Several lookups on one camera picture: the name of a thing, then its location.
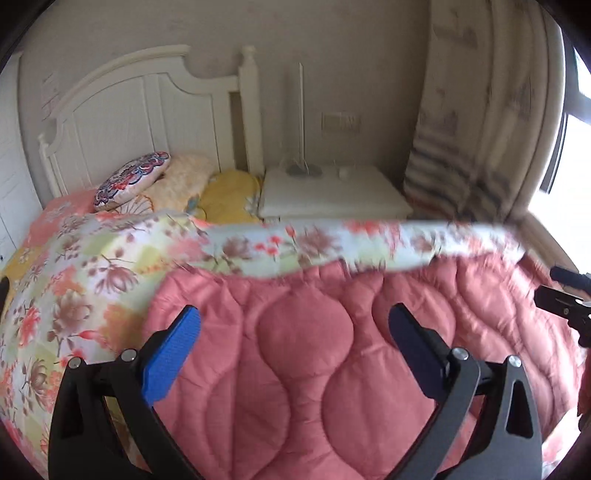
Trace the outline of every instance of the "beige wall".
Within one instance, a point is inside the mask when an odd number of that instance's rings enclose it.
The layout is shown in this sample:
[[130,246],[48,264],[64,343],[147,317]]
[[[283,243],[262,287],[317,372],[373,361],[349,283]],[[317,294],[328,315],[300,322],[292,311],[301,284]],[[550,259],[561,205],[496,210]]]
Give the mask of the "beige wall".
[[[105,62],[142,48],[188,44],[199,77],[236,72],[257,47],[265,162],[297,156],[297,62],[306,68],[307,153],[316,163],[379,164],[401,180],[418,114],[428,0],[57,0],[21,43],[23,142],[39,197],[41,79],[65,93]],[[321,112],[362,115],[359,135],[323,134]]]

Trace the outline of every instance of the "floral duvet cover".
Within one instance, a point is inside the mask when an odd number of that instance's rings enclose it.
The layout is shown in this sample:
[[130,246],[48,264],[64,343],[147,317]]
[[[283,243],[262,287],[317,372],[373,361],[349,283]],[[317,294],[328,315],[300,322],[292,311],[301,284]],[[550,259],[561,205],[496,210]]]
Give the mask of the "floral duvet cover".
[[5,269],[11,291],[0,322],[0,418],[45,477],[68,360],[111,361],[139,348],[150,301],[175,268],[273,277],[338,258],[352,270],[403,270],[435,255],[523,254],[502,227],[443,222],[213,226],[178,213],[98,213],[58,224],[49,241],[29,237]]

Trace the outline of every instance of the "fluffy cream pillow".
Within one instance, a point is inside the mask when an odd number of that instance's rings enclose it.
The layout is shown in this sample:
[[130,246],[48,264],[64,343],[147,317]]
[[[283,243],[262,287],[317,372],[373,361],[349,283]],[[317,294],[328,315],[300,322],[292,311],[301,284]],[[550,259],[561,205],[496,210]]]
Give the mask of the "fluffy cream pillow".
[[184,212],[189,199],[203,193],[215,172],[216,164],[203,155],[173,155],[164,175],[142,195],[152,201],[155,212],[163,209]]

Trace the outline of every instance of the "light switch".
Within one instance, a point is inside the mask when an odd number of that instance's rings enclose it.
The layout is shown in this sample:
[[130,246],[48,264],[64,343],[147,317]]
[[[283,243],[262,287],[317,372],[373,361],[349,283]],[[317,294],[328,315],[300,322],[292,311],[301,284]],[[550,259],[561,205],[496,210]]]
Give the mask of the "light switch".
[[361,115],[347,112],[322,113],[322,131],[358,134],[361,132]]

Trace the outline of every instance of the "yellow pillow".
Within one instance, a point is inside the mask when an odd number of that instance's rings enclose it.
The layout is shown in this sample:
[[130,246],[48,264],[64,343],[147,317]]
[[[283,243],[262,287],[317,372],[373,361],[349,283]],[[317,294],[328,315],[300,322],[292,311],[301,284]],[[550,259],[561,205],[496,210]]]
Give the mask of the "yellow pillow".
[[214,176],[201,198],[191,199],[185,211],[209,223],[259,223],[256,212],[260,194],[256,177],[228,170]]

